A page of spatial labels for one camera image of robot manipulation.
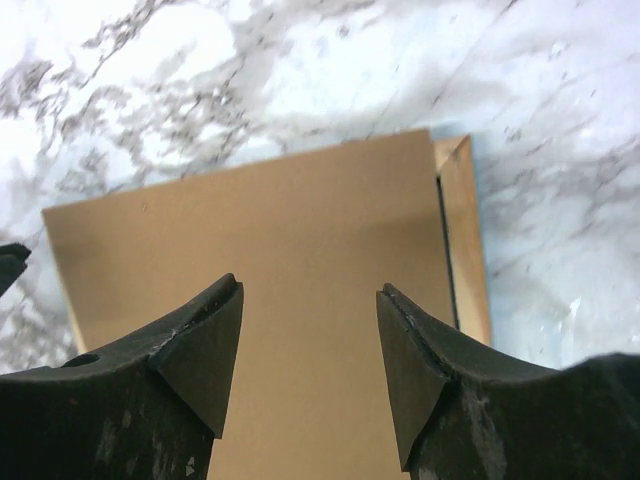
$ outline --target brown cardboard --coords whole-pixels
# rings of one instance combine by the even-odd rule
[[[211,478],[400,473],[375,291],[453,323],[428,132],[410,132],[44,212],[86,347],[226,272],[245,309]]]
[[[458,328],[471,338],[491,345],[471,137],[466,135],[435,142],[435,159],[447,226]]]

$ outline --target black plastic part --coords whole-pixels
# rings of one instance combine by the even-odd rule
[[[227,275],[60,368],[0,376],[1,477],[205,479],[226,416],[242,303],[242,284]],[[188,373],[177,378],[177,370]]]
[[[31,250],[19,243],[0,246],[0,296],[26,270],[29,255]]]
[[[391,285],[378,293],[378,322],[401,467],[413,479],[640,478],[640,357],[532,365]]]

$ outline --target white marble countertop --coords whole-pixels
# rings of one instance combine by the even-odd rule
[[[74,346],[40,211],[422,126],[471,132],[495,346],[640,351],[640,2],[6,0],[0,372]]]

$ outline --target scratch mark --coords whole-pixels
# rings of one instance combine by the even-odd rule
[[[195,467],[195,464],[196,459],[193,457],[189,458],[189,461],[187,462],[187,477],[195,472],[195,469],[193,468]]]
[[[487,413],[489,399],[479,398],[477,392],[468,386],[463,386],[462,399],[464,412],[471,421],[471,438],[482,460],[487,478],[504,478],[507,470],[504,443]]]
[[[531,155],[539,152],[540,150],[542,150],[544,147],[546,147],[549,143],[551,142],[551,140],[546,139],[544,142],[542,142],[541,144],[533,147],[531,150],[528,150],[527,153],[524,154],[525,157],[530,157]]]
[[[444,97],[444,95],[447,93],[447,91],[449,90],[449,86],[451,85],[451,83],[453,82],[453,80],[458,76],[458,74],[463,70],[464,67],[466,67],[467,62],[469,60],[469,58],[472,57],[472,55],[475,53],[475,51],[478,49],[478,46],[482,43],[482,41],[484,40],[484,38],[487,36],[487,33],[496,25],[496,23],[498,23],[500,21],[500,19],[509,11],[511,10],[514,5],[516,3],[518,3],[520,0],[511,0],[509,2],[509,4],[504,7],[500,13],[498,13],[498,15],[496,15],[496,18],[493,19],[493,21],[487,26],[487,28],[484,29],[484,31],[480,34],[480,36],[478,37],[478,40],[475,41],[475,43],[471,46],[471,48],[469,49],[469,51],[467,52],[467,54],[464,56],[464,58],[462,59],[462,62],[460,63],[460,65],[458,65],[456,67],[456,69],[453,71],[453,73],[449,76],[449,78],[447,79],[447,81],[444,83],[442,89],[440,90],[440,93],[438,93],[435,98],[433,99],[433,101],[431,102],[431,106],[435,107],[438,102],[440,102],[440,100],[442,100],[442,98]]]
[[[612,63],[609,63],[607,65],[603,65],[601,67],[596,67],[593,68],[591,70],[587,70],[586,72],[578,75],[577,77],[571,78],[569,80],[566,80],[564,82],[562,82],[560,84],[560,86],[553,91],[552,93],[550,93],[549,95],[547,95],[547,97],[545,97],[543,100],[540,101],[540,103],[538,104],[538,106],[536,107],[536,109],[533,111],[533,113],[531,114],[531,116],[529,117],[529,120],[527,121],[527,124],[531,123],[533,121],[533,119],[540,113],[540,111],[542,109],[544,109],[545,107],[547,107],[548,105],[551,105],[553,103],[553,101],[556,99],[556,97],[563,92],[565,89],[572,87],[584,80],[586,80],[587,78],[603,72],[603,71],[608,71],[611,70],[612,68],[617,68],[620,67],[626,63],[637,63],[640,60],[640,55],[637,53],[632,53],[631,55],[623,58],[622,60],[618,60]]]
[[[389,108],[391,107],[391,104],[396,99],[396,97],[398,96],[399,92],[400,92],[400,90],[398,89],[398,90],[395,91],[395,93],[393,95],[391,95],[391,98],[389,99],[389,101],[387,102],[387,105],[382,110],[382,113],[380,113],[380,116],[376,119],[375,122],[373,122],[373,125],[371,126],[371,131],[369,132],[369,135],[367,135],[366,138],[371,138],[371,136],[373,135],[373,132],[375,131],[375,129],[377,128],[378,124],[382,121],[384,116],[389,111]]]
[[[598,115],[591,115],[589,118],[587,118],[586,120],[575,124],[573,127],[569,127],[567,128],[564,132],[562,132],[562,136],[567,136],[567,135],[572,135],[574,133],[579,132],[580,130],[582,130],[584,127],[586,127],[587,125],[593,123],[593,121],[598,118]]]
[[[113,448],[116,445],[116,429],[108,418],[102,426],[102,435],[100,435],[100,443],[96,452],[96,460],[109,463]]]
[[[498,113],[496,113],[493,118],[491,120],[489,120],[489,123],[493,123],[495,122],[498,118],[500,118],[502,115],[504,115],[504,113],[509,110],[509,108],[511,108],[511,106],[516,103],[516,100],[514,98],[512,98],[511,100],[509,100],[507,103],[504,104],[504,106],[498,110]]]
[[[131,420],[131,412],[129,412],[129,410],[125,410],[124,415],[122,416],[122,426],[124,428],[128,428],[131,426]]]
[[[133,472],[136,470],[136,463],[138,463],[138,457],[133,457],[127,461],[127,465],[125,466],[127,470],[127,475],[133,475]]]
[[[418,480],[438,480],[438,476],[426,468],[418,470]]]
[[[327,18],[331,18],[331,17],[338,17],[340,15],[344,15],[345,13],[356,13],[360,10],[365,10],[373,5],[375,5],[375,0],[365,0],[363,2],[353,2],[353,3],[349,3],[347,5],[344,5],[341,8],[336,9],[333,12],[328,12],[328,13],[323,13],[320,18],[322,20],[325,20]]]

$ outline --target screw hole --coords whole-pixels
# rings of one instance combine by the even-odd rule
[[[85,353],[84,355],[78,355],[76,358],[72,358],[60,368],[72,368],[80,367],[82,365],[89,365],[100,360],[100,355],[95,353]]]

